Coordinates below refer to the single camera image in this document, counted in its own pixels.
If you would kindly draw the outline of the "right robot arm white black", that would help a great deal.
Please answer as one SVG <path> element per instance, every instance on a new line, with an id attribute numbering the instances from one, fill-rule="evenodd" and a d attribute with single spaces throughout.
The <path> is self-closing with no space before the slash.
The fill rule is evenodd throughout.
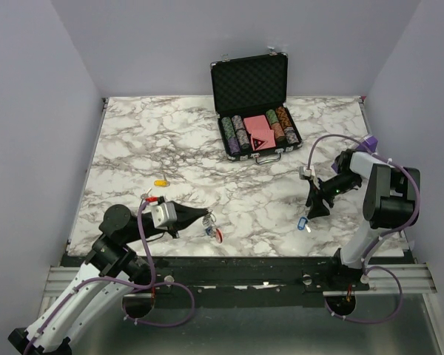
<path id="1" fill-rule="evenodd" d="M 334 198 L 367 181 L 363 221 L 356 234 L 338 251 L 340 264 L 326 270 L 327 284 L 336 290 L 352 281 L 351 269 L 365 268 L 386 237 L 416 223 L 420 207 L 420 172 L 395 166 L 376 154 L 347 149 L 336 157 L 336 175 L 321 180 L 312 167 L 303 167 L 300 178 L 309 183 L 307 218 L 330 215 Z"/>

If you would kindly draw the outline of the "blue plastic key tag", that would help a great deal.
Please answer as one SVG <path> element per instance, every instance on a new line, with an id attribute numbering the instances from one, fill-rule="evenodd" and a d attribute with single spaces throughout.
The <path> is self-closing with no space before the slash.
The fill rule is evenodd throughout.
<path id="1" fill-rule="evenodd" d="M 312 230 L 309 226 L 309 219 L 307 217 L 302 216 L 297 222 L 297 229 L 299 231 L 306 231 L 307 233 L 311 233 Z"/>

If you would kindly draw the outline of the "red-handled metal keyring tool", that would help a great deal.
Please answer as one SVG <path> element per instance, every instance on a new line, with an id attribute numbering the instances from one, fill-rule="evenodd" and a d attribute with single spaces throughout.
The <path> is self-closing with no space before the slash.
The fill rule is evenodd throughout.
<path id="1" fill-rule="evenodd" d="M 222 243 L 223 242 L 223 233 L 221 232 L 221 230 L 219 228 L 214 228 L 212 230 L 212 236 L 215 238 L 215 240 L 218 243 Z"/>

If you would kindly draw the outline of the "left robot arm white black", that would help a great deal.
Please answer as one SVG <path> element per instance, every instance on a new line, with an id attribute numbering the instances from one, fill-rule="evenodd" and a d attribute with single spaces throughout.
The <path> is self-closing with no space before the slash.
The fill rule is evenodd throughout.
<path id="1" fill-rule="evenodd" d="M 9 342 L 20 354 L 71 354 L 71 344 L 97 316 L 118 298 L 140 291 L 154 293 L 185 285 L 158 279 L 147 239 L 169 232 L 173 237 L 208 209 L 183 206 L 161 197 L 145 197 L 137 213 L 117 204 L 108 208 L 77 274 L 57 300 L 35 322 L 14 329 Z"/>

